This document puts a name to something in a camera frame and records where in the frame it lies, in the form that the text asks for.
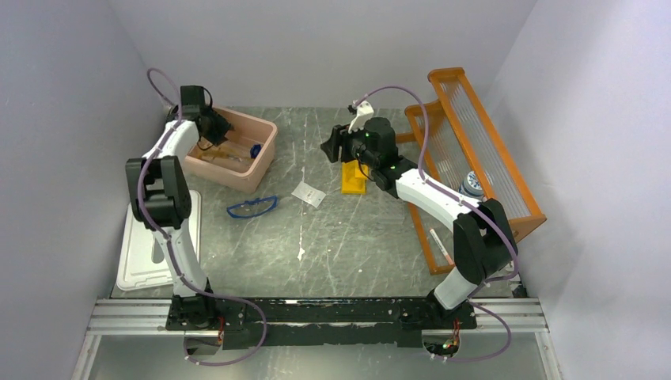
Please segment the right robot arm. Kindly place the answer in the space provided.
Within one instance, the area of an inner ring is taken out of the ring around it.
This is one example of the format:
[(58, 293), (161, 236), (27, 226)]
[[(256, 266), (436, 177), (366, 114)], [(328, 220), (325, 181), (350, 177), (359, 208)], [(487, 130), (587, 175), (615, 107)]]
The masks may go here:
[(453, 235), (454, 267), (429, 294), (426, 315), (438, 328), (457, 317), (457, 307), (517, 257), (517, 245), (502, 204), (479, 201), (429, 177), (400, 155), (386, 118), (374, 117), (358, 131), (336, 125), (321, 150), (331, 163), (356, 162), (370, 169), (379, 189), (437, 219)]

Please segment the white blue small jar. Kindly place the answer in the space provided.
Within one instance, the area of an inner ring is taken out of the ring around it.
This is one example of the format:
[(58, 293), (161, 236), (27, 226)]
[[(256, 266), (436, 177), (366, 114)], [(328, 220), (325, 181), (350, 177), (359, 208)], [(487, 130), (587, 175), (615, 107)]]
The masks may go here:
[(466, 174), (458, 188), (458, 192), (475, 199), (482, 199), (484, 197), (483, 188), (474, 171)]

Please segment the blue base graduated cylinder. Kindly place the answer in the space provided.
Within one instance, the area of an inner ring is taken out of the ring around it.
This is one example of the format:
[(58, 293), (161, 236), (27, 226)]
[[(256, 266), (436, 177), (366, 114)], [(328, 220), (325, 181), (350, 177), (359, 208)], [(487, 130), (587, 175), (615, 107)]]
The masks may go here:
[(263, 146), (262, 146), (261, 144), (255, 144), (255, 145), (253, 145), (253, 146), (250, 148), (250, 151), (249, 151), (250, 158), (251, 158), (252, 160), (255, 160), (255, 159), (259, 156), (259, 154), (260, 154), (260, 152), (261, 152), (262, 149), (263, 149)]

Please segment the white plastic lid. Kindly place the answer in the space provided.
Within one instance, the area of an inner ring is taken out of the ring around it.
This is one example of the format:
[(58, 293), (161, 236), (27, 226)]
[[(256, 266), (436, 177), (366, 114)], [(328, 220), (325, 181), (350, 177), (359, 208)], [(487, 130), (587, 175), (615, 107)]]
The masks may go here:
[[(173, 240), (173, 249), (179, 261), (180, 270), (195, 286), (203, 289), (205, 283), (198, 279), (195, 269), (200, 262), (200, 232), (202, 196), (195, 190), (190, 191), (191, 214), (188, 221), (188, 233), (191, 239), (193, 259), (183, 259), (182, 246), (185, 237)], [(127, 206), (127, 217), (124, 225), (123, 241), (116, 277), (116, 285), (122, 291), (136, 291), (151, 287), (172, 286), (173, 271), (170, 268), (169, 254), (162, 246), (165, 239), (161, 234), (152, 231), (144, 222), (138, 221), (131, 205)]]

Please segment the orange wooden shelf rack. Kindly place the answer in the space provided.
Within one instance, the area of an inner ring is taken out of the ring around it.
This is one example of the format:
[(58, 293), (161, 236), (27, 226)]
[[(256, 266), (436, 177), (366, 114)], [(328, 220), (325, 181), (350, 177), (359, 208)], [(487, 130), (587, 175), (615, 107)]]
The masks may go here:
[(425, 170), (444, 185), (457, 189), (474, 171), (487, 198), (498, 200), (516, 242), (546, 221), (521, 172), (487, 114), (483, 103), (460, 67), (432, 70), (427, 79), (436, 101), (426, 103), (428, 123), (421, 108), (405, 108), (411, 130), (396, 137), (399, 144), (429, 143), (423, 159)]

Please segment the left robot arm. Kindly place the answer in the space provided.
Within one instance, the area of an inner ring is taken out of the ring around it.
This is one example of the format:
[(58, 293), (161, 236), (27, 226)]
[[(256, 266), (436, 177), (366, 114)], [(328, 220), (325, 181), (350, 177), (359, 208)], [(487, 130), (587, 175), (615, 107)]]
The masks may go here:
[(182, 163), (200, 139), (214, 146), (225, 142), (232, 126), (214, 110), (205, 87), (183, 85), (179, 95), (161, 137), (142, 157), (129, 159), (125, 173), (134, 217), (152, 232), (172, 276), (169, 320), (208, 329), (218, 321), (219, 307), (195, 255), (191, 193)]

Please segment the blue safety glasses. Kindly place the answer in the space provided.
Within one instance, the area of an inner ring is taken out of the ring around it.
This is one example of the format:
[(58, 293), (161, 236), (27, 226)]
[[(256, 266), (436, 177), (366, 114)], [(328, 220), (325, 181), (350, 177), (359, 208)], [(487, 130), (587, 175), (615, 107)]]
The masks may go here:
[(253, 219), (273, 211), (279, 204), (277, 196), (246, 200), (226, 208), (226, 213), (233, 219)]

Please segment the yellow test tube rack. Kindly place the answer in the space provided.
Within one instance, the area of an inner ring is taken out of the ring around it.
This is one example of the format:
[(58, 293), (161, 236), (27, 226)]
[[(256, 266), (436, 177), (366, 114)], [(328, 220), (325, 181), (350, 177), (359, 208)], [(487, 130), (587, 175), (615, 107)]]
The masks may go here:
[(365, 195), (369, 168), (358, 161), (341, 164), (341, 188), (345, 195)]

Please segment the pink plastic bin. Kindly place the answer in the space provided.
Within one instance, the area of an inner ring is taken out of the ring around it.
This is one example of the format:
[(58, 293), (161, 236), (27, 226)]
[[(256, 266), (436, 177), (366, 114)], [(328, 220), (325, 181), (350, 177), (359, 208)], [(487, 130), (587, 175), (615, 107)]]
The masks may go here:
[[(233, 125), (233, 130), (226, 134), (227, 140), (219, 146), (213, 146), (204, 141), (200, 141), (198, 145), (194, 146), (184, 159), (184, 171), (205, 180), (251, 194), (258, 188), (275, 158), (275, 140), (279, 130), (275, 123), (232, 109), (216, 108), (215, 111)], [(196, 157), (197, 153), (204, 150), (225, 150), (250, 158), (250, 148), (255, 144), (261, 144), (263, 149), (249, 165), (220, 160), (207, 162)]]

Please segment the tan rubber tubing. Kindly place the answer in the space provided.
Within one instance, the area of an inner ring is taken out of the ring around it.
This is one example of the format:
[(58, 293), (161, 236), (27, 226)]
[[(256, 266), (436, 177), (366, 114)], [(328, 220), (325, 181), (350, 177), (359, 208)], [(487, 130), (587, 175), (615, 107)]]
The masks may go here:
[(252, 162), (251, 158), (243, 157), (225, 150), (204, 150), (197, 153), (196, 157), (205, 162), (215, 162), (216, 160), (220, 160), (226, 162), (239, 162), (242, 165), (249, 165)]

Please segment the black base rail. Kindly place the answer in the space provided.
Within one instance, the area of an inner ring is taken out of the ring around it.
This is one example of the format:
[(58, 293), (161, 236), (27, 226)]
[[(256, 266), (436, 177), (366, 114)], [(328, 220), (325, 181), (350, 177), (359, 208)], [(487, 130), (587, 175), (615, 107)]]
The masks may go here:
[(430, 330), (474, 329), (474, 309), (444, 311), (425, 297), (172, 300), (165, 330), (213, 333), (225, 350), (263, 346), (396, 344), (420, 348)]

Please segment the white orange marker pen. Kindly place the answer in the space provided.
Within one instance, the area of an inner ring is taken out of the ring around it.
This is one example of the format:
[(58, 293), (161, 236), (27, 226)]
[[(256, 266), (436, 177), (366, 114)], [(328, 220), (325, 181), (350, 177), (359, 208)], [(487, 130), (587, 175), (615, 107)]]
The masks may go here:
[(445, 260), (447, 261), (448, 265), (454, 265), (454, 260), (450, 256), (449, 252), (447, 251), (446, 247), (443, 245), (442, 240), (436, 233), (435, 229), (430, 229), (430, 236), (434, 239), (436, 245), (438, 246), (440, 252), (444, 256)]

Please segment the white paper packet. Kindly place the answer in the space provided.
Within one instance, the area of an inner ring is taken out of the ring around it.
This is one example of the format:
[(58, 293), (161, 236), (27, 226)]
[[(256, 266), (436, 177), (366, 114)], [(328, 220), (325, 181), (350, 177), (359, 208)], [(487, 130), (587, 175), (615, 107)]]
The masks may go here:
[(324, 192), (306, 184), (304, 181), (301, 181), (297, 185), (291, 192), (291, 195), (315, 208), (321, 205), (326, 196)]

